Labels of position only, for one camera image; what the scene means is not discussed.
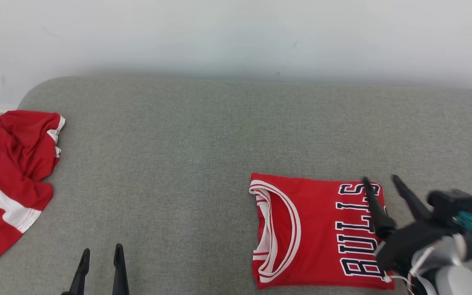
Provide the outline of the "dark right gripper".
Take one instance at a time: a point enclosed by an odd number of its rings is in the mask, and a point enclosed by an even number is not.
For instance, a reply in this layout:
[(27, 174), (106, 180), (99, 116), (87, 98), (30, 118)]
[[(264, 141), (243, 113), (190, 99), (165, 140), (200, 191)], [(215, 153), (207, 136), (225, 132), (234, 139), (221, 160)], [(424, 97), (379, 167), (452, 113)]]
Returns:
[(380, 205), (369, 179), (362, 178), (374, 233), (384, 242), (378, 246), (376, 252), (376, 263), (380, 273), (402, 270), (404, 260), (410, 259), (418, 250), (431, 246), (444, 236), (463, 232), (453, 218), (444, 221), (432, 218), (425, 204), (398, 175), (392, 175), (392, 182), (415, 220), (414, 223), (401, 229), (396, 228), (393, 218), (389, 217)]

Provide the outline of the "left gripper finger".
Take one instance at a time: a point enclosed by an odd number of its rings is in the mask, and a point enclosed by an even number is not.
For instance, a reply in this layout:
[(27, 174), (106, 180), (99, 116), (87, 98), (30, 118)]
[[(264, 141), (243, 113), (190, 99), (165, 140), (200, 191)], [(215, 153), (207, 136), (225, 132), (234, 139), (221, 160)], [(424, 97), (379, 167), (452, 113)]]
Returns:
[(116, 244), (113, 265), (116, 270), (113, 280), (112, 295), (129, 295), (130, 292), (126, 271), (125, 254), (121, 243)]
[(90, 249), (86, 248), (82, 253), (80, 263), (75, 272), (74, 278), (68, 291), (64, 291), (61, 295), (84, 295), (86, 285), (86, 275), (90, 266)]

